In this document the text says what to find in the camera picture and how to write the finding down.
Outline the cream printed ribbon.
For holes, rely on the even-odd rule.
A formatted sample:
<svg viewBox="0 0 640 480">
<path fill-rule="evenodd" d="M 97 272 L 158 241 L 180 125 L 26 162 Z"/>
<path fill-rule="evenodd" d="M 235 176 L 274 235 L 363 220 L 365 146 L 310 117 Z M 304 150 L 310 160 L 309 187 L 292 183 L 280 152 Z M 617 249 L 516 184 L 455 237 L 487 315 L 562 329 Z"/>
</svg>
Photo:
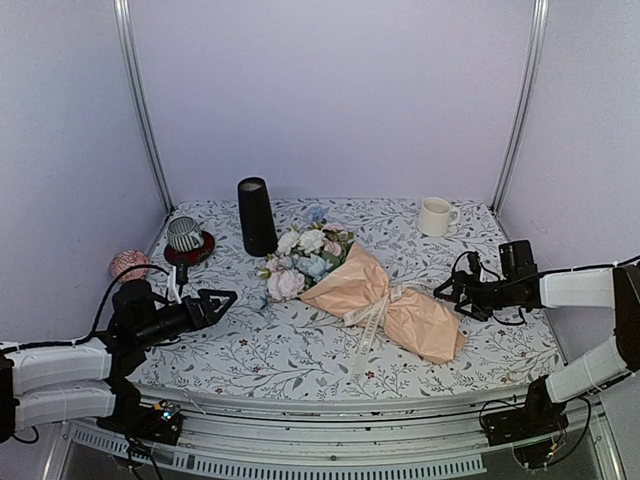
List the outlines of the cream printed ribbon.
<svg viewBox="0 0 640 480">
<path fill-rule="evenodd" d="M 391 286 L 387 293 L 384 293 L 373 303 L 347 312 L 343 317 L 346 326 L 356 326 L 364 324 L 354 360 L 351 368 L 349 384 L 357 384 L 367 366 L 370 349 L 375 339 L 377 329 L 384 323 L 390 305 L 402 298 L 407 289 L 423 288 L 424 285 L 417 281 L 407 281 L 395 286 Z"/>
</svg>

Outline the peach paper flower bouquet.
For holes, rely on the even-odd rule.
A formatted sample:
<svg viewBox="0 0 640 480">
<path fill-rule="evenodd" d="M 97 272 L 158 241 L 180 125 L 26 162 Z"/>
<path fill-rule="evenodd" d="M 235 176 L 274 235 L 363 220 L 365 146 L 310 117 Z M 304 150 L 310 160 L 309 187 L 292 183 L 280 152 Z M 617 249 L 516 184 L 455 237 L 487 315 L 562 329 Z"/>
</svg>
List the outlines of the peach paper flower bouquet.
<svg viewBox="0 0 640 480">
<path fill-rule="evenodd" d="M 297 299 L 341 319 L 346 327 L 362 329 L 355 375 L 366 369 L 378 330 L 434 364 L 454 360 L 466 344 L 457 315 L 414 282 L 392 283 L 355 234 L 328 222 L 322 211 L 309 227 L 286 230 L 258 275 L 266 281 L 269 301 Z"/>
</svg>

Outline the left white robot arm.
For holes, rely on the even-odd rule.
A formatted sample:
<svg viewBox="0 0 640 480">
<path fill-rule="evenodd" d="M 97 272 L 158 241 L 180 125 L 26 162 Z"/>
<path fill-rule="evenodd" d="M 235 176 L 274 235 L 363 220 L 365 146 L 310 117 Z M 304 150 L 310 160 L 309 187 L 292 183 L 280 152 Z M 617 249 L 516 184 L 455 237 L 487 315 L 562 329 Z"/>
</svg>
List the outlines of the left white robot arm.
<svg viewBox="0 0 640 480">
<path fill-rule="evenodd" d="M 233 291 L 201 289 L 169 301 L 149 282 L 133 280 L 113 295 L 107 328 L 90 339 L 2 347 L 1 439 L 91 417 L 112 432 L 177 444 L 184 421 L 179 409 L 168 401 L 143 405 L 128 377 L 151 347 L 216 325 L 236 299 Z"/>
</svg>

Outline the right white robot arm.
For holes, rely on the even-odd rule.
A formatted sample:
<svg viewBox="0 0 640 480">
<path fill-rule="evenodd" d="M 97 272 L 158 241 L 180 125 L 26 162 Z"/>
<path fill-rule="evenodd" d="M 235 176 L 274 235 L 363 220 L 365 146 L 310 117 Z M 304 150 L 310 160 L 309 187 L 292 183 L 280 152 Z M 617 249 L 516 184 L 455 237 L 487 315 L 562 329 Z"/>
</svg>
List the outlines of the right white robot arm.
<svg viewBox="0 0 640 480">
<path fill-rule="evenodd" d="M 526 263 L 488 282 L 476 267 L 452 272 L 434 296 L 481 322 L 507 307 L 545 312 L 569 363 L 530 385 L 529 405 L 516 421 L 524 435 L 537 436 L 552 424 L 555 406 L 639 371 L 638 263 L 546 272 Z"/>
</svg>

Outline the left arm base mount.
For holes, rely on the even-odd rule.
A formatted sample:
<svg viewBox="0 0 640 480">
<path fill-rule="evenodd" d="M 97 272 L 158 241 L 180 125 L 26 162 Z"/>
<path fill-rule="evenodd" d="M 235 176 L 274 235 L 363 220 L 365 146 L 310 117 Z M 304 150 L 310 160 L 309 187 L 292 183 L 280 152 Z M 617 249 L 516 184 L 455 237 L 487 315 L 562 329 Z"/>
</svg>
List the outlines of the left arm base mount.
<svg viewBox="0 0 640 480">
<path fill-rule="evenodd" d="M 183 422 L 176 404 L 161 400 L 144 406 L 134 397 L 118 398 L 110 415 L 96 419 L 96 424 L 105 430 L 171 446 L 178 444 Z"/>
</svg>

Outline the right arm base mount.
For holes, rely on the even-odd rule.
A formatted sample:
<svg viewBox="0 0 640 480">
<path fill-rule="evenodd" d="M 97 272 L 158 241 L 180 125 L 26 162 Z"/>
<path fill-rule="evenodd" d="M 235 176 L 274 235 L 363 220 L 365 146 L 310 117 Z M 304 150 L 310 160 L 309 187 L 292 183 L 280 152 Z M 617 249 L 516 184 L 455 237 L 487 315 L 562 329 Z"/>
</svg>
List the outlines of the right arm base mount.
<svg viewBox="0 0 640 480">
<path fill-rule="evenodd" d="M 513 407 L 493 413 L 481 409 L 479 424 L 490 446 L 529 440 L 513 450 L 516 461 L 528 470 L 551 465 L 569 425 L 565 403 L 547 407 Z"/>
</svg>

